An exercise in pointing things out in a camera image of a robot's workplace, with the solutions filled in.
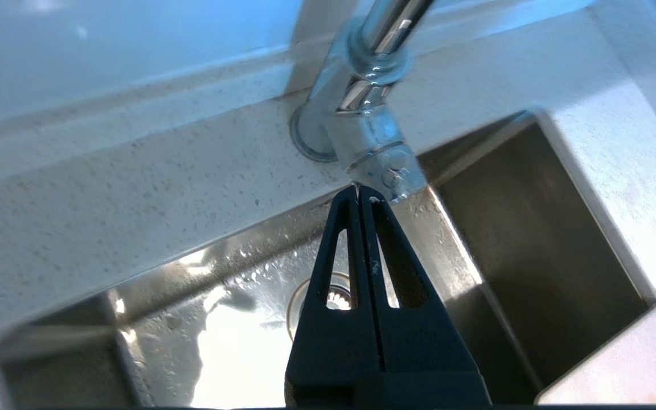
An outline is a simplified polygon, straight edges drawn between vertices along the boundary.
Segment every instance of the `stainless steel sink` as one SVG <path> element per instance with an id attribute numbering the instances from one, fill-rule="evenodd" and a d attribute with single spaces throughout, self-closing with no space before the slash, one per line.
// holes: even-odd
<path id="1" fill-rule="evenodd" d="M 532 403 L 647 309 L 530 115 L 420 162 L 430 186 L 393 210 L 495 403 Z M 305 203 L 16 329 L 0 344 L 16 404 L 281 407 L 329 207 Z M 329 305 L 345 309 L 345 252 L 334 272 Z"/>

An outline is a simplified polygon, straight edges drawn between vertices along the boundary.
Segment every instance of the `kitchen faucet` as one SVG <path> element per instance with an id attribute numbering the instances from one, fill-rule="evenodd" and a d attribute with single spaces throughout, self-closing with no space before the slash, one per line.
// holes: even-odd
<path id="1" fill-rule="evenodd" d="M 303 155 L 338 161 L 351 179 L 393 202 L 427 185 L 386 96 L 409 71 L 411 58 L 401 45 L 431 3 L 375 0 L 363 21 L 348 21 L 290 124 Z"/>

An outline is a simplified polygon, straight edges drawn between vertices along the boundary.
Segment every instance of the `drain strainer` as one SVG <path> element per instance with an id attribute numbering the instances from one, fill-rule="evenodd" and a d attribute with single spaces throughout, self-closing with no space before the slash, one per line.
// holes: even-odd
<path id="1" fill-rule="evenodd" d="M 330 286 L 328 287 L 328 300 L 326 307 L 328 309 L 336 310 L 349 310 L 351 308 L 351 282 L 349 276 L 341 272 L 333 272 L 330 277 Z M 301 283 L 297 287 L 295 293 L 290 299 L 290 304 L 287 308 L 287 330 L 290 333 L 290 340 L 295 339 L 295 330 L 297 330 L 297 322 L 300 320 L 300 311 L 302 310 L 302 302 L 305 301 L 305 293 L 308 291 L 308 284 L 310 278 Z"/>

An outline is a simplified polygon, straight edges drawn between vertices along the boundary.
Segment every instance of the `faucet base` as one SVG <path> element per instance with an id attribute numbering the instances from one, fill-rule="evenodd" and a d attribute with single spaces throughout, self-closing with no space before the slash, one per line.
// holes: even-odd
<path id="1" fill-rule="evenodd" d="M 302 155 L 306 156 L 310 160 L 323 163 L 337 161 L 338 157 L 336 157 L 333 147 L 326 145 L 325 147 L 316 149 L 308 145 L 308 143 L 305 142 L 305 140 L 303 140 L 301 137 L 300 132 L 298 131 L 297 123 L 300 120 L 300 113 L 304 107 L 305 104 L 299 106 L 295 112 L 292 113 L 292 118 L 290 119 L 290 137 L 292 137 L 292 142 L 295 144 L 295 147 L 298 151 L 300 151 Z M 323 138 L 323 141 L 330 142 L 328 137 Z"/>

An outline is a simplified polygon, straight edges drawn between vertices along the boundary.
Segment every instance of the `white quartz countertop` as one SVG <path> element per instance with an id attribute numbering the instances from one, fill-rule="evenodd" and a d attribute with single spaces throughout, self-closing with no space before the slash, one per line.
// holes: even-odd
<path id="1" fill-rule="evenodd" d="M 391 106 L 417 153 L 541 109 L 620 258 L 656 298 L 656 105 L 598 16 L 587 8 L 417 58 Z M 0 335 L 346 184 L 292 145 L 288 119 L 304 98 L 0 178 Z"/>

